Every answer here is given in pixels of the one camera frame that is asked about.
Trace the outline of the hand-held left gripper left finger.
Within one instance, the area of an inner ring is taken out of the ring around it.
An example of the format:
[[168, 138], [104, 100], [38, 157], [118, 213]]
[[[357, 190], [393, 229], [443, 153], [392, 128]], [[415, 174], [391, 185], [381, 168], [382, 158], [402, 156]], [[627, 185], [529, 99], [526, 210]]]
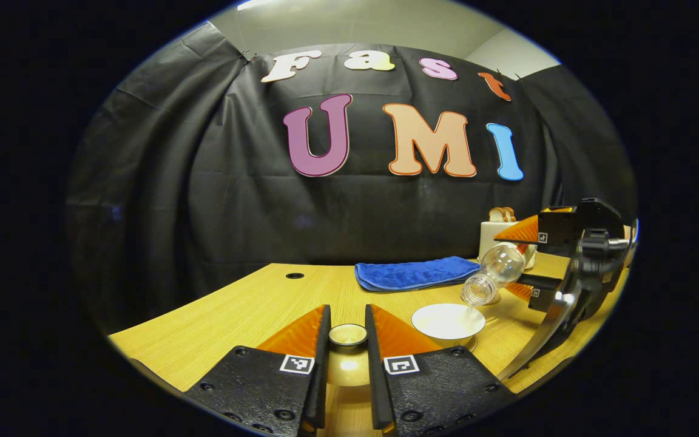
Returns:
[[256, 347], [237, 345], [186, 397], [258, 434], [314, 436], [325, 426], [329, 305]]

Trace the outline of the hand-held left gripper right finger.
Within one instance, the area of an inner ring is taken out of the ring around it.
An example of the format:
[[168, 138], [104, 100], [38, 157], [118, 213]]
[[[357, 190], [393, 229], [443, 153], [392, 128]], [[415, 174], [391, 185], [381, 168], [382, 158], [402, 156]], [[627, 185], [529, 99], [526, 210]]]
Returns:
[[464, 346], [440, 346], [374, 304], [365, 327], [372, 423], [385, 435], [446, 435], [517, 399]]

